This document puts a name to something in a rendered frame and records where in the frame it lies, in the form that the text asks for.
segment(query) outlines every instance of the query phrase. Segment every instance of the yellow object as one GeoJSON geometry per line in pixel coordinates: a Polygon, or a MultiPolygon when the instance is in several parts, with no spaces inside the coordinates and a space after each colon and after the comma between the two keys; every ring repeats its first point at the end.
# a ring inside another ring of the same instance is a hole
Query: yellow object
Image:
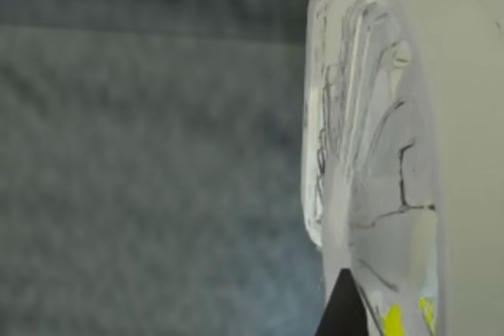
{"type": "Polygon", "coordinates": [[[434,302],[432,299],[422,297],[418,301],[418,306],[422,311],[429,330],[431,330],[431,334],[435,334],[434,302]]]}
{"type": "Polygon", "coordinates": [[[385,336],[406,336],[401,318],[399,305],[392,305],[386,316],[383,317],[385,336]]]}

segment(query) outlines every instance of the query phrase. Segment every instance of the gray carpet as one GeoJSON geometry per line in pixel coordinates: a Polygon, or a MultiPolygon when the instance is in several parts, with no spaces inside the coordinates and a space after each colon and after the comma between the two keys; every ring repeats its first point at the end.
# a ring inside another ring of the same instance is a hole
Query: gray carpet
{"type": "Polygon", "coordinates": [[[0,335],[310,335],[303,47],[0,29],[0,335]]]}

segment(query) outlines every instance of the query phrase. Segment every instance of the black pointed object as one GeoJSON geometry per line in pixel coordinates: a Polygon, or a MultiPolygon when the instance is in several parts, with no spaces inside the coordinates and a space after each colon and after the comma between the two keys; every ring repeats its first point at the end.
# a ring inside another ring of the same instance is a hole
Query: black pointed object
{"type": "Polygon", "coordinates": [[[342,269],[315,336],[369,336],[365,307],[350,269],[342,269]]]}

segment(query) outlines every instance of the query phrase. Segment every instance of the gray floor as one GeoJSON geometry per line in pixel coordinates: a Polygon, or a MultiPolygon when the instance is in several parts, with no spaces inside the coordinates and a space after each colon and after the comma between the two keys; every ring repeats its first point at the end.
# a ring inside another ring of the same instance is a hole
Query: gray floor
{"type": "Polygon", "coordinates": [[[303,55],[0,29],[0,334],[313,334],[303,55]]]}

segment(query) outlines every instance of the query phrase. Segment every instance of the white plastic container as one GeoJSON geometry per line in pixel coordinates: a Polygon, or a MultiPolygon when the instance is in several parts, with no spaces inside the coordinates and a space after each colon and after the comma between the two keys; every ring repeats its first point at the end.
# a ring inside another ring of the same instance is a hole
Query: white plastic container
{"type": "Polygon", "coordinates": [[[302,203],[327,293],[351,268],[371,335],[504,335],[504,0],[308,17],[302,203]]]}

